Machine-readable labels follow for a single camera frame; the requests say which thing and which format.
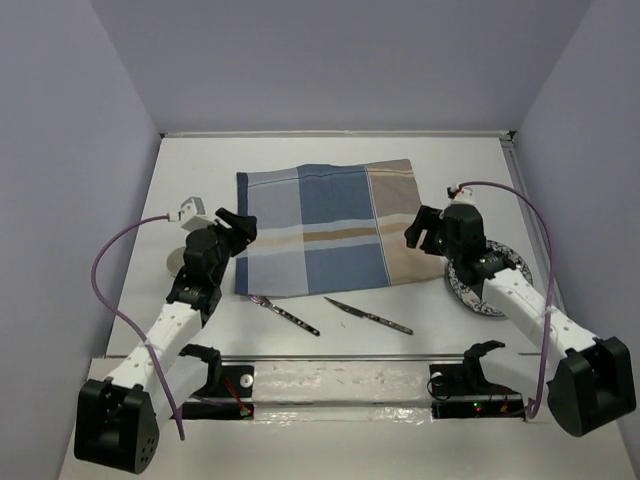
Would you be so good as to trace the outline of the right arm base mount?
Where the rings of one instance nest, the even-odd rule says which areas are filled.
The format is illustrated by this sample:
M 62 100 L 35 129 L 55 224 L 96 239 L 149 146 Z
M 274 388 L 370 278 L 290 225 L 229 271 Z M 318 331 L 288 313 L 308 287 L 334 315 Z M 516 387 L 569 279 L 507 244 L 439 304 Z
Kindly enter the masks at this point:
M 508 386 L 486 379 L 481 359 L 506 345 L 497 340 L 469 347 L 457 363 L 429 366 L 426 390 L 436 420 L 525 418 L 522 395 Z

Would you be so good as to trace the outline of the blue beige plaid cloth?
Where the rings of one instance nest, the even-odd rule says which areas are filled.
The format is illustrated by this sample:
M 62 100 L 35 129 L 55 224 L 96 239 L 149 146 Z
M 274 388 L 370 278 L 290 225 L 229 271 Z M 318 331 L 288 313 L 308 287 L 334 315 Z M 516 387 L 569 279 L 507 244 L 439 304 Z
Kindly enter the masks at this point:
M 410 249 L 421 205 L 407 159 L 306 164 L 236 175 L 238 212 L 257 238 L 236 260 L 241 296 L 299 297 L 428 281 L 441 258 Z

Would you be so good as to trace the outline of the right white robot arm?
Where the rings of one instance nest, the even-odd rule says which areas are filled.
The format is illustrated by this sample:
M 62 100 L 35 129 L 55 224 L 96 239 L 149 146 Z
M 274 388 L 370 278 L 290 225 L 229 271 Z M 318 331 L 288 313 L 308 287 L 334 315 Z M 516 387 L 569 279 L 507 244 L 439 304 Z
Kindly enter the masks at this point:
M 404 236 L 408 247 L 446 258 L 465 287 L 539 347 L 526 418 L 545 403 L 565 432 L 581 437 L 636 410 L 628 347 L 616 337 L 598 337 L 554 308 L 511 259 L 489 247 L 475 206 L 421 206 Z

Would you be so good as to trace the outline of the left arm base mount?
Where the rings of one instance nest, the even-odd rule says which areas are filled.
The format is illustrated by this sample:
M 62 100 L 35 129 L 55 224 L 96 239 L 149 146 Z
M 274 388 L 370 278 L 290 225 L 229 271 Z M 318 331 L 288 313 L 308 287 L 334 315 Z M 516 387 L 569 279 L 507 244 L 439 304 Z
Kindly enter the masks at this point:
M 206 373 L 204 385 L 182 406 L 183 419 L 244 421 L 254 418 L 253 365 L 224 365 L 218 350 L 195 344 L 185 346 L 180 359 L 198 359 Z

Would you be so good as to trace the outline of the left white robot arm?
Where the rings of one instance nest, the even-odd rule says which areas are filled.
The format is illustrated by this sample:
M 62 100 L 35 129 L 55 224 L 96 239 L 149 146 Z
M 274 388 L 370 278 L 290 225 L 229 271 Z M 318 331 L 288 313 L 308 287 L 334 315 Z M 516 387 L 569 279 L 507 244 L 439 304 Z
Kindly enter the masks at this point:
M 139 341 L 104 379 L 89 379 L 78 394 L 74 456 L 139 475 L 158 449 L 160 431 L 174 422 L 185 434 L 183 405 L 195 394 L 209 395 L 221 383 L 221 354 L 195 343 L 215 312 L 230 259 L 257 237 L 257 220 L 220 208 L 209 219 L 195 198 L 179 210 L 155 216 L 187 231 L 183 265 L 148 330 L 94 293 Z

